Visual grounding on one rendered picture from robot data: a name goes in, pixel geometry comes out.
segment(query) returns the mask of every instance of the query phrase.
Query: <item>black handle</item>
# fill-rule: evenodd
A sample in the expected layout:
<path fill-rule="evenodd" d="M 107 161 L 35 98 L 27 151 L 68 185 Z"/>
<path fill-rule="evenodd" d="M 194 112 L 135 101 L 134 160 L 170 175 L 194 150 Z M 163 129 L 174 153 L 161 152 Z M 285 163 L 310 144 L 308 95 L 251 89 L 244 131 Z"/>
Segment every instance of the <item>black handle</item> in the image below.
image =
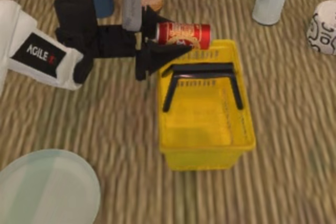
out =
<path fill-rule="evenodd" d="M 213 79 L 230 78 L 231 87 L 239 110 L 243 109 L 242 97 L 239 93 L 238 83 L 233 63 L 196 63 L 196 64 L 173 64 L 163 71 L 162 77 L 173 72 L 168 91 L 163 103 L 163 112 L 168 112 L 171 106 L 175 89 L 180 79 Z"/>

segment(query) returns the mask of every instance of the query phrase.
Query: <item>soda can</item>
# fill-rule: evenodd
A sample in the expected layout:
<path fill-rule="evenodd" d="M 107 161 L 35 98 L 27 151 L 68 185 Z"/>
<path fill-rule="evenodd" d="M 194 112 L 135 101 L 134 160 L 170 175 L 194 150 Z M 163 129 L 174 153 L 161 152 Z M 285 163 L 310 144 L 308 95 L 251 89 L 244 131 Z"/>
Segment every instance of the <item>soda can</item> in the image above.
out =
<path fill-rule="evenodd" d="M 208 49 L 211 44 L 211 27 L 204 24 L 158 23 L 156 42 L 162 45 L 178 44 Z"/>

